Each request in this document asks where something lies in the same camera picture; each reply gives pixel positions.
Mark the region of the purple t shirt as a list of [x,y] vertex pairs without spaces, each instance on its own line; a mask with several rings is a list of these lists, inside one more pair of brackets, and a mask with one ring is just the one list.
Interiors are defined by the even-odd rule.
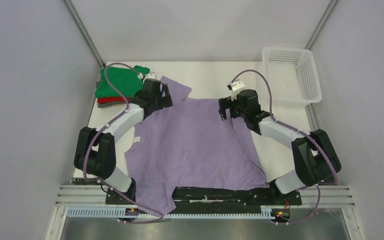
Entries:
[[168,214],[177,187],[251,190],[266,186],[251,131],[240,117],[222,120],[217,99],[189,98],[191,88],[170,78],[173,105],[134,127],[125,153],[137,203]]

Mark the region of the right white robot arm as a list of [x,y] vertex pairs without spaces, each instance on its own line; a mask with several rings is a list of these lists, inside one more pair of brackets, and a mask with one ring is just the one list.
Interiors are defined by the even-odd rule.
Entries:
[[227,118],[242,118],[247,128],[258,135],[271,138],[292,151],[294,169],[270,182],[269,199],[282,204],[289,193],[318,184],[329,178],[338,183],[341,163],[327,133],[322,129],[299,130],[261,110],[255,90],[245,89],[236,95],[218,100],[219,114]]

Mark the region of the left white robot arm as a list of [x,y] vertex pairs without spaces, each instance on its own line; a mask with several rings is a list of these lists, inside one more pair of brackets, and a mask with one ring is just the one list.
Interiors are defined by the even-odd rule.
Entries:
[[117,167],[116,143],[136,124],[153,112],[173,106],[168,84],[147,78],[141,90],[129,99],[125,109],[107,123],[91,128],[83,127],[78,136],[73,165],[81,170],[86,181],[94,180],[118,190],[118,197],[125,204],[137,198],[134,180]]

